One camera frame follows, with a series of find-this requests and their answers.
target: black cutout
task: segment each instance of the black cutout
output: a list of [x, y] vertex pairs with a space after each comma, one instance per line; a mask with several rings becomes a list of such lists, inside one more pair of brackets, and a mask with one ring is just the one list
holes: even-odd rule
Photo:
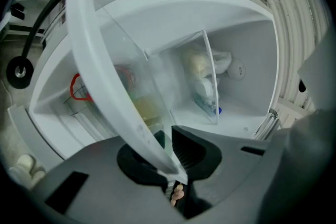
[[299, 83], [299, 91], [300, 92], [306, 91], [306, 86], [303, 84], [302, 80], [300, 80], [300, 83]]
[[25, 19], [25, 14], [23, 12], [19, 11], [18, 9], [15, 9], [15, 8], [11, 7], [10, 11], [11, 11], [11, 15], [13, 15], [14, 17], [19, 18], [21, 20]]
[[55, 211], [63, 214], [77, 195], [89, 175], [72, 172], [71, 175], [51, 194], [45, 203]]
[[23, 12], [25, 10], [25, 7], [23, 5], [21, 5], [20, 3], [11, 4], [10, 7], [14, 8], [14, 9], [17, 9], [20, 12]]
[[254, 148], [254, 147], [249, 147], [249, 146], [243, 146], [240, 150], [251, 153], [251, 154], [259, 155], [259, 156], [263, 156], [263, 154], [265, 153], [265, 150], [261, 150], [259, 148]]

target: person's hand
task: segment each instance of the person's hand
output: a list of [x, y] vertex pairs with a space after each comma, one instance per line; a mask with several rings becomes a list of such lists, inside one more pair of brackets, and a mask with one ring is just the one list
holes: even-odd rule
[[184, 191], [182, 189], [183, 189], [183, 185], [182, 184], [179, 184], [175, 188], [174, 194], [172, 195], [172, 200], [171, 200], [172, 206], [175, 206], [176, 201], [179, 200], [179, 199], [181, 199], [184, 196]]

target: white shelf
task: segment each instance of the white shelf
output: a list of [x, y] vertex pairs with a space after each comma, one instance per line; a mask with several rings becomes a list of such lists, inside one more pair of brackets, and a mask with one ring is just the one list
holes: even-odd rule
[[219, 114], [217, 125], [205, 118], [204, 115], [207, 115], [205, 112], [204, 114], [195, 112], [197, 105], [192, 101], [172, 110], [172, 114], [177, 125], [241, 138], [252, 138], [254, 131], [265, 118], [265, 115], [258, 114], [253, 108], [229, 96], [220, 97], [219, 107], [222, 112]]

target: black cable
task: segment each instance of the black cable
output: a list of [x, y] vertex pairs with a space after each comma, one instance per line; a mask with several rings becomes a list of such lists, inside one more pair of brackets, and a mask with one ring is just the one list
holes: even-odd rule
[[[37, 17], [28, 37], [27, 40], [25, 42], [25, 45], [23, 47], [23, 51], [22, 51], [22, 58], [26, 59], [31, 47], [31, 43], [33, 42], [33, 39], [36, 35], [36, 33], [38, 32], [41, 24], [43, 23], [43, 21], [45, 20], [45, 18], [48, 16], [48, 14], [52, 11], [52, 9], [54, 9], [56, 7], [56, 5], [60, 2], [61, 0], [50, 0], [47, 5], [44, 7], [44, 9], [41, 11], [40, 15]], [[23, 72], [23, 66], [19, 66], [19, 72]]]

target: red handle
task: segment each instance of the red handle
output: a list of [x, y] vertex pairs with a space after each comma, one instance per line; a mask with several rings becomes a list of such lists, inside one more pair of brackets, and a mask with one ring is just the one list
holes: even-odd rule
[[71, 81], [71, 84], [70, 84], [70, 95], [72, 98], [74, 98], [75, 100], [77, 101], [90, 101], [90, 102], [93, 102], [93, 99], [91, 98], [90, 94], [87, 93], [87, 97], [86, 98], [77, 98], [75, 95], [74, 95], [74, 85], [75, 85], [75, 82], [76, 82], [76, 79], [80, 77], [80, 74], [77, 73], [76, 75], [74, 75], [74, 77], [72, 78], [72, 81]]

